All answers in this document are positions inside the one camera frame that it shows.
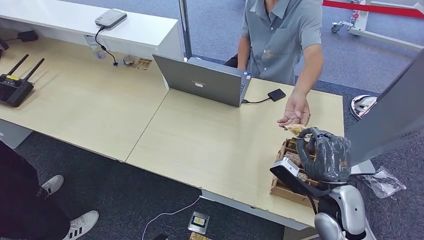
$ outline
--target floor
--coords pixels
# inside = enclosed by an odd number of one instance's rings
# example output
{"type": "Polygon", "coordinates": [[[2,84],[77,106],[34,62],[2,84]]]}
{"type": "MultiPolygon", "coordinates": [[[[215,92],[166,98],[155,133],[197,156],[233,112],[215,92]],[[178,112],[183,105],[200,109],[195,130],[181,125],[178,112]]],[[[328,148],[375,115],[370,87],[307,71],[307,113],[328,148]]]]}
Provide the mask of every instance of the floor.
{"type": "MultiPolygon", "coordinates": [[[[179,18],[177,0],[71,0],[105,8],[179,18]]],[[[237,48],[244,0],[187,0],[193,53],[223,61],[237,48]]],[[[345,129],[356,120],[348,112],[356,95],[380,93],[409,63],[415,53],[341,30],[331,33],[331,22],[349,20],[351,11],[324,8],[322,42],[326,57],[324,72],[315,87],[343,95],[345,129]]],[[[370,14],[367,30],[424,45],[424,21],[370,14]]],[[[81,240],[141,239],[146,223],[162,212],[191,204],[200,191],[179,182],[112,161],[58,140],[32,133],[17,149],[37,169],[41,182],[55,174],[65,183],[55,200],[70,218],[96,209],[97,225],[81,240]]],[[[424,142],[405,145],[373,160],[384,165],[407,190],[395,199],[377,198],[358,181],[367,216],[378,239],[420,240],[424,235],[424,187],[422,172],[424,142]]],[[[201,199],[191,209],[153,222],[146,233],[152,240],[159,233],[169,239],[186,240],[192,211],[211,215],[206,236],[214,240],[281,240],[283,227],[233,208],[201,199]]]]}

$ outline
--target laptop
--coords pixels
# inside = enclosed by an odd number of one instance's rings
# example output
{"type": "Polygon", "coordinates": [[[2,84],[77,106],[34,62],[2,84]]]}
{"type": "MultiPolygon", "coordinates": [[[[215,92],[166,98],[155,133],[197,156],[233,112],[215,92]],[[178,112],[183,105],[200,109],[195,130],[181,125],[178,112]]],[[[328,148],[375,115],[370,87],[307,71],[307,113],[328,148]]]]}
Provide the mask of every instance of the laptop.
{"type": "Polygon", "coordinates": [[[240,107],[251,74],[192,57],[188,62],[153,54],[168,86],[189,94],[240,107]]]}

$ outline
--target black cable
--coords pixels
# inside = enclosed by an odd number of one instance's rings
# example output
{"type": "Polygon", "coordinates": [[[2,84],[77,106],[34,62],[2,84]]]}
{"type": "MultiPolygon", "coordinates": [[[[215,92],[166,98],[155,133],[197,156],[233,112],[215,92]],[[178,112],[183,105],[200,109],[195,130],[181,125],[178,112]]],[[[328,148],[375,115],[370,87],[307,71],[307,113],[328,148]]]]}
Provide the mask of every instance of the black cable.
{"type": "Polygon", "coordinates": [[[264,100],[262,100],[262,101],[248,101],[248,100],[246,100],[246,99],[243,99],[241,102],[242,103],[245,103],[245,104],[260,104],[260,103],[263,103],[263,102],[265,102],[266,100],[270,100],[271,98],[270,97],[268,97],[267,99],[264,99],[264,100]]]}
{"type": "Polygon", "coordinates": [[[315,215],[317,215],[318,214],[318,211],[317,211],[317,207],[315,206],[314,200],[312,199],[311,195],[307,194],[306,196],[309,199],[310,204],[312,205],[313,212],[315,213],[315,215]]]}
{"type": "Polygon", "coordinates": [[[107,49],[106,49],[106,47],[105,46],[103,46],[100,42],[98,42],[97,41],[97,36],[99,35],[99,33],[101,32],[101,31],[103,31],[103,30],[105,30],[105,27],[104,26],[102,26],[98,31],[97,31],[97,33],[95,34],[95,37],[94,37],[94,40],[95,40],[95,42],[98,44],[98,45],[100,45],[100,47],[101,47],[101,49],[103,49],[103,51],[105,51],[106,53],[108,53],[110,56],[112,56],[112,58],[113,58],[113,65],[115,66],[115,67],[117,67],[118,66],[118,63],[117,63],[117,61],[116,61],[116,59],[115,59],[115,56],[114,55],[112,55],[112,53],[110,53],[107,49]]]}
{"type": "Polygon", "coordinates": [[[11,38],[11,39],[5,40],[5,42],[9,42],[9,41],[12,41],[12,40],[18,40],[18,39],[19,39],[19,37],[17,37],[17,38],[11,38]]]}

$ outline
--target metal pole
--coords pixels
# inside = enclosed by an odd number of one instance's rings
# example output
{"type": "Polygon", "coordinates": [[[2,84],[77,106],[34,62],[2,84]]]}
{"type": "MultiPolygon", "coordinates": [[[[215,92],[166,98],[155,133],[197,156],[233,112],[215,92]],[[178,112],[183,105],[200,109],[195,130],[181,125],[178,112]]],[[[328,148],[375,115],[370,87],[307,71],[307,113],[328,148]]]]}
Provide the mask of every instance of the metal pole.
{"type": "Polygon", "coordinates": [[[187,16],[187,0],[179,0],[179,10],[181,13],[182,38],[185,46],[185,57],[189,60],[192,57],[192,42],[190,40],[189,18],[187,16]]]}

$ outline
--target man's arm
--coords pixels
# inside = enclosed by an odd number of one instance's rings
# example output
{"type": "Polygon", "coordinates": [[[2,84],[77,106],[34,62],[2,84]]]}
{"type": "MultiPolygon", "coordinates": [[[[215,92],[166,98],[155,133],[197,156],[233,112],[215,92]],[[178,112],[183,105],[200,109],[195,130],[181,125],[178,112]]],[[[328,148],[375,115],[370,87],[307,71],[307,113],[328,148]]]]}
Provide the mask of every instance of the man's arm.
{"type": "Polygon", "coordinates": [[[300,18],[300,44],[303,49],[304,66],[296,83],[296,91],[308,94],[320,78],[324,64],[321,47],[321,27],[323,22],[322,1],[302,6],[304,16],[300,18]]]}
{"type": "Polygon", "coordinates": [[[251,54],[251,40],[246,9],[247,5],[244,7],[243,24],[241,25],[241,38],[238,42],[237,50],[237,68],[241,70],[246,70],[246,64],[248,63],[249,55],[251,54]]]}
{"type": "Polygon", "coordinates": [[[322,0],[304,0],[302,3],[299,6],[299,12],[303,13],[299,19],[299,38],[303,49],[304,67],[287,100],[284,117],[277,121],[280,127],[288,124],[308,124],[311,114],[306,96],[320,78],[324,64],[321,47],[322,0]]]}
{"type": "Polygon", "coordinates": [[[241,36],[240,42],[238,43],[237,51],[237,68],[246,70],[246,64],[248,63],[249,55],[251,53],[251,40],[245,36],[241,36]]]}
{"type": "Polygon", "coordinates": [[[307,95],[318,81],[323,70],[324,54],[320,44],[310,45],[303,50],[304,66],[293,91],[307,95]]]}

